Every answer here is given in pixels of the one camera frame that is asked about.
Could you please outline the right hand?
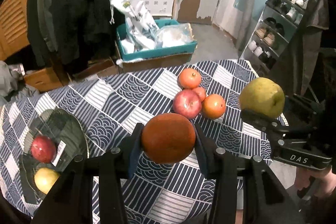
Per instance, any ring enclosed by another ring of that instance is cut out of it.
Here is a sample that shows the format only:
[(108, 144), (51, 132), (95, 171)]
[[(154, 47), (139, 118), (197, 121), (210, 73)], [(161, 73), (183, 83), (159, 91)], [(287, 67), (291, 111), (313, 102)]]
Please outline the right hand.
[(310, 187), (311, 178), (315, 178), (317, 182), (317, 190), (314, 195), (319, 198), (324, 198), (331, 196), (332, 192), (335, 190), (335, 174), (332, 172), (331, 168), (327, 168), (320, 171), (313, 171), (305, 168), (297, 168), (296, 176), (294, 180), (294, 185), (297, 190), (303, 190), (304, 188)]

